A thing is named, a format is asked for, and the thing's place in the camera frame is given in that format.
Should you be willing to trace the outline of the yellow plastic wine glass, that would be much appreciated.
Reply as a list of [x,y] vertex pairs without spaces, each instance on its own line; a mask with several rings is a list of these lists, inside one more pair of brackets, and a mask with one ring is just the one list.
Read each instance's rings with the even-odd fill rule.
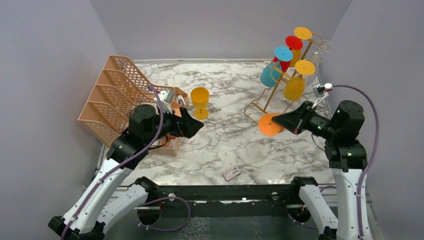
[[194,106],[194,117],[198,120],[205,120],[209,116],[207,106],[209,104],[209,91],[204,87],[196,87],[191,93],[191,102]]

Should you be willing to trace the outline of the orange plastic wine glass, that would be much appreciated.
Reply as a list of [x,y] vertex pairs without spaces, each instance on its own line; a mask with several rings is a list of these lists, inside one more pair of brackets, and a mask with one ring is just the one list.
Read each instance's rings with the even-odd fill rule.
[[272,121],[272,118],[278,115],[279,113],[266,113],[259,119],[258,129],[263,135],[272,137],[286,130],[284,127]]

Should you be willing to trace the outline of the red white staples box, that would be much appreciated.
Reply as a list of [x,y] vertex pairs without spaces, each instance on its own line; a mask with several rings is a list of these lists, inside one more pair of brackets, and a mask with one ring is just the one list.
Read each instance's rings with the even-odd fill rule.
[[241,174],[239,168],[237,166],[233,166],[232,168],[226,170],[222,173],[222,176],[226,181],[229,181]]

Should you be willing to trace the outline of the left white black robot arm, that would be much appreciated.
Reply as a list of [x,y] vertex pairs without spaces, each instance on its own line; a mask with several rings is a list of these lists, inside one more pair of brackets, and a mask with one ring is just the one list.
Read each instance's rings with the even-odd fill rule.
[[141,177],[126,193],[109,203],[122,181],[149,153],[158,139],[171,135],[192,138],[204,123],[190,116],[185,107],[180,114],[166,113],[150,104],[138,105],[129,125],[112,142],[100,170],[74,206],[48,223],[62,240],[102,240],[110,228],[135,207],[157,200],[157,184]]

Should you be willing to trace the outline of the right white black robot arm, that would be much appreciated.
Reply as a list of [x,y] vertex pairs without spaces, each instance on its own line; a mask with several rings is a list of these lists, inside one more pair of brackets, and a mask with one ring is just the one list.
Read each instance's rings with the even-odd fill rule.
[[289,199],[304,203],[315,222],[320,240],[371,240],[366,207],[367,153],[357,136],[365,121],[363,107],[351,100],[339,103],[328,119],[305,101],[296,110],[272,117],[272,121],[297,135],[309,131],[325,139],[324,152],[335,181],[337,214],[324,200],[318,183],[310,177],[295,177]]

